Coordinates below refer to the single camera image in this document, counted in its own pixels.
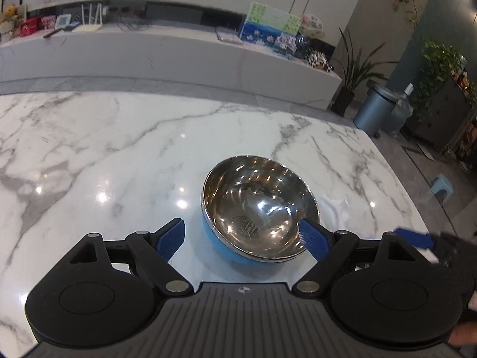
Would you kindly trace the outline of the person's right hand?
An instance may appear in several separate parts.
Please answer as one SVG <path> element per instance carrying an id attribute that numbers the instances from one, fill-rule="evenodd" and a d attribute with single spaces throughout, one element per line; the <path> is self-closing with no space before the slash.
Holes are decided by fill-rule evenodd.
<path id="1" fill-rule="evenodd" d="M 465 322 L 458 324 L 451 332 L 448 339 L 449 345 L 460 348 L 463 346 L 476 345 L 477 322 Z"/>

